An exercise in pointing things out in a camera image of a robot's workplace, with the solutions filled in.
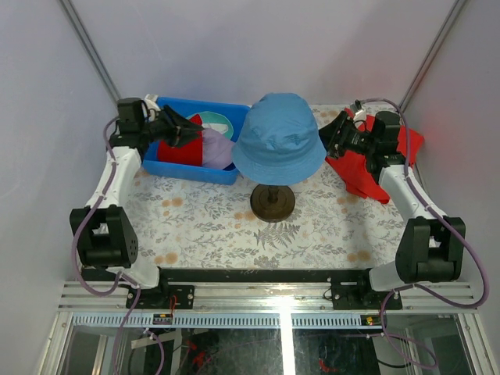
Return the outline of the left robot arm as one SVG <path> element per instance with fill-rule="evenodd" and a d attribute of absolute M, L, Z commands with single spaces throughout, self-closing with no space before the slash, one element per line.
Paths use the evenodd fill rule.
<path fill-rule="evenodd" d="M 123 204 L 151 144 L 180 148 L 199 139 L 203 128 L 168 105 L 124 98 L 116 106 L 103 130 L 106 163 L 98 186 L 84 207 L 70 213 L 72 264 L 78 277 L 91 267 L 144 289 L 145 301 L 159 309 L 170 302 L 171 290 L 159 282 L 158 267 L 138 258 L 138 237 Z"/>

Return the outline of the red bucket hat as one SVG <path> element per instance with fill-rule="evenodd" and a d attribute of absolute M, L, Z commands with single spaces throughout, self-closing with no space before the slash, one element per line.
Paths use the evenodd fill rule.
<path fill-rule="evenodd" d="M 157 159 L 163 163 L 176 163 L 189 166 L 201 166 L 203 159 L 202 132 L 198 137 L 181 148 L 170 147 L 165 141 L 160 141 L 157 149 Z"/>

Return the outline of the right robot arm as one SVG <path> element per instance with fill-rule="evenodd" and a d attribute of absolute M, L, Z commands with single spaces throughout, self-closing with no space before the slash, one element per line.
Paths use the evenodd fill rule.
<path fill-rule="evenodd" d="M 440 210 L 414 181 L 411 137 L 406 135 L 401 117 L 381 111 L 370 125 L 353 119 L 346 110 L 320 130 L 330 160 L 345 160 L 349 154 L 363 157 L 369 179 L 394 203 L 405 221 L 405 229 L 395 260 L 369 271 L 369 280 L 356 288 L 358 303 L 373 308 L 384 292 L 418 282 L 442 283 L 457 280 L 463 264 L 465 223 Z"/>

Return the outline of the blue bucket hat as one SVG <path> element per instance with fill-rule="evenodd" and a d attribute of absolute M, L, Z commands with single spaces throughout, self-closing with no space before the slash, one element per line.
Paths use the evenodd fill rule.
<path fill-rule="evenodd" d="M 232 162 L 244 177 L 277 186 L 311 177 L 326 155 L 312 110 L 293 93 L 269 93 L 257 101 L 231 150 Z"/>

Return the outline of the mannequin head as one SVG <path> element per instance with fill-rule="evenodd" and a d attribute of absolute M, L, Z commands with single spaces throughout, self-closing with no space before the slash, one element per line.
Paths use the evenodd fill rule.
<path fill-rule="evenodd" d="M 258 184 L 250 197 L 254 215 L 267 223 L 286 220 L 295 209 L 295 194 L 288 186 Z"/>

